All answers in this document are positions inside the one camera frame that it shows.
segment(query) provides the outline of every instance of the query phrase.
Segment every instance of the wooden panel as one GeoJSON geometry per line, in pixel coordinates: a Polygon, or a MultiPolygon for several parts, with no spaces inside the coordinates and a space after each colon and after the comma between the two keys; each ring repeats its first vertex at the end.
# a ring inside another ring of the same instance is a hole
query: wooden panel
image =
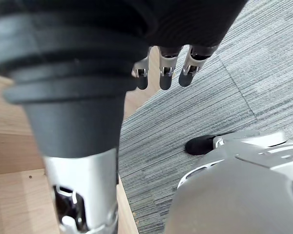
{"type": "Polygon", "coordinates": [[[0,174],[44,168],[32,136],[0,134],[0,174]]]}
{"type": "MultiPolygon", "coordinates": [[[[137,234],[123,189],[117,188],[119,234],[137,234]]],[[[44,170],[0,175],[0,234],[59,234],[44,170]]]]}
{"type": "Polygon", "coordinates": [[[2,98],[2,90],[12,81],[0,77],[0,133],[30,135],[31,130],[20,106],[10,105],[2,98]]]}

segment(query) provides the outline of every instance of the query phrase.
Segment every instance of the light wood surface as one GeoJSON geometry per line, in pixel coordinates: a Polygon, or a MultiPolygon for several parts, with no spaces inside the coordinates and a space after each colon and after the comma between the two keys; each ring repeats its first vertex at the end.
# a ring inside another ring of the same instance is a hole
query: light wood surface
{"type": "MultiPolygon", "coordinates": [[[[44,169],[0,175],[0,234],[60,234],[44,169]]],[[[118,234],[137,234],[122,184],[118,234]]]]}
{"type": "Polygon", "coordinates": [[[35,139],[0,133],[0,174],[43,168],[35,139]]]}

